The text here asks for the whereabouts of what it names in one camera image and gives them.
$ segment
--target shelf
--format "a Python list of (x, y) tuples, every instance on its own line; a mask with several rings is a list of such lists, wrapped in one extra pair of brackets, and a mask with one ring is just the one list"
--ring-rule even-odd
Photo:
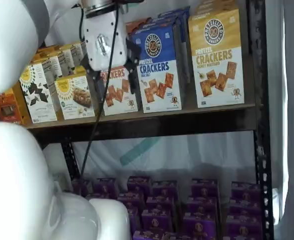
[[(102, 116), (94, 140), (130, 139), (203, 133), (250, 131), (256, 129), (253, 63), (244, 59), (245, 103), (197, 108), (196, 93), (189, 86), (181, 111), (144, 114), (131, 112)], [(89, 140), (95, 117), (37, 123), (27, 126), (40, 143)]]

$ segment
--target cracker box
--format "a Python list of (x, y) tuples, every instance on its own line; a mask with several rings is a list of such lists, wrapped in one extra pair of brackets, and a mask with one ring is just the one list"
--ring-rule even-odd
[(244, 216), (261, 216), (261, 208), (258, 202), (247, 200), (230, 199), (229, 214), (244, 215)]
[(63, 54), (65, 55), (66, 63), (68, 66), (69, 74), (76, 74), (74, 72), (75, 67), (80, 65), (80, 61), (78, 58), (77, 48), (73, 44), (67, 44), (60, 47)]
[(55, 85), (65, 120), (95, 116), (98, 103), (85, 72), (59, 78)]
[(138, 208), (131, 207), (128, 208), (128, 215), (130, 221), (130, 231), (131, 235), (133, 235), (137, 230), (141, 229), (141, 222), (139, 217)]
[(112, 199), (117, 199), (119, 194), (118, 184), (115, 178), (97, 178), (93, 185), (95, 193), (109, 194)]
[(243, 104), (244, 84), (239, 10), (223, 3), (189, 18), (199, 108)]
[(48, 58), (28, 65), (19, 82), (33, 123), (63, 119)]
[(186, 77), (178, 19), (131, 37), (142, 48), (138, 77), (144, 113), (181, 110)]
[(216, 240), (217, 226), (214, 214), (186, 212), (183, 217), (183, 231), (204, 240)]
[(149, 176), (130, 176), (127, 181), (129, 191), (141, 191), (145, 199), (152, 195), (152, 180)]
[(155, 230), (139, 230), (132, 236), (133, 240), (163, 240), (164, 233)]
[(0, 120), (25, 126), (31, 124), (19, 82), (0, 94)]
[(141, 192), (123, 192), (119, 194), (117, 200), (122, 202), (127, 208), (138, 208), (140, 213), (146, 206)]
[(262, 235), (262, 225), (260, 217), (243, 215), (228, 215), (226, 220), (227, 234), (242, 236)]
[[(136, 79), (136, 90), (131, 93), (128, 78), (129, 72), (123, 67), (115, 67), (110, 72), (108, 92), (103, 109), (106, 116), (115, 114), (125, 114), (137, 112), (141, 105), (140, 90), (138, 87), (138, 78)], [(106, 87), (108, 70), (101, 71), (101, 78), (104, 85), (101, 91), (104, 92)]]
[(231, 185), (231, 197), (240, 200), (260, 202), (260, 186), (253, 183), (233, 181)]
[(154, 209), (145, 209), (142, 214), (143, 227), (146, 230), (172, 231), (172, 220), (170, 211)]

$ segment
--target pretzel crackers box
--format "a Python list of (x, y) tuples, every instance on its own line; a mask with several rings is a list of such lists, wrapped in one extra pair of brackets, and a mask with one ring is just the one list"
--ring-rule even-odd
[(189, 18), (199, 108), (243, 104), (239, 10), (224, 1)]
[(182, 109), (186, 77), (179, 22), (176, 19), (132, 35), (142, 48), (138, 76), (144, 113)]
[[(101, 71), (100, 75), (104, 82), (102, 87), (105, 88), (108, 70)], [(128, 75), (128, 70), (123, 66), (115, 67), (111, 70), (106, 101), (103, 105), (106, 116), (137, 112), (139, 110), (141, 98), (138, 79), (136, 79), (137, 88), (132, 94)]]

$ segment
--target yellow cracker box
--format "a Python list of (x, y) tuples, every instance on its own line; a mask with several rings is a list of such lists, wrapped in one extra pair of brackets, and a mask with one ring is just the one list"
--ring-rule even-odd
[(238, 8), (191, 16), (189, 33), (198, 107), (243, 104)]

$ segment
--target cracker image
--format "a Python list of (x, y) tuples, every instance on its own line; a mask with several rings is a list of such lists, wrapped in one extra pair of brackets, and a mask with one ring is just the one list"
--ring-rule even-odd
[(147, 103), (152, 103), (155, 101), (151, 88), (145, 88), (145, 95), (146, 95)]
[(115, 100), (122, 103), (122, 98), (123, 98), (123, 90), (121, 88), (117, 88)]
[(158, 91), (158, 85), (157, 85), (157, 81), (155, 79), (152, 79), (149, 81), (149, 86), (150, 89), (152, 91), (152, 94), (156, 94)]
[(106, 95), (106, 103), (107, 103), (108, 107), (113, 106), (113, 100), (112, 100), (112, 97), (109, 93), (107, 93), (107, 95)]
[(209, 80), (200, 82), (200, 86), (204, 97), (212, 94)]
[(116, 96), (116, 89), (113, 85), (108, 87), (108, 91), (109, 91), (111, 98), (115, 99), (117, 97)]
[(224, 91), (224, 89), (226, 87), (227, 80), (228, 80), (228, 78), (226, 75), (219, 73), (217, 83), (216, 83), (216, 89), (219, 89), (220, 91)]
[(129, 92), (129, 80), (127, 79), (122, 80), (122, 90), (126, 93)]
[(166, 80), (165, 80), (165, 85), (168, 87), (168, 88), (172, 88), (172, 85), (173, 85), (173, 74), (171, 73), (166, 73)]
[(92, 106), (90, 93), (78, 87), (75, 87), (73, 90), (73, 100), (87, 108)]
[(211, 70), (210, 72), (207, 72), (207, 79), (208, 79), (211, 87), (216, 85), (216, 83), (217, 83), (216, 72), (214, 70)]
[(158, 86), (157, 96), (164, 99), (166, 94), (166, 88), (167, 86), (160, 82)]
[(226, 76), (229, 79), (235, 79), (237, 71), (237, 63), (233, 61), (228, 62), (227, 73)]

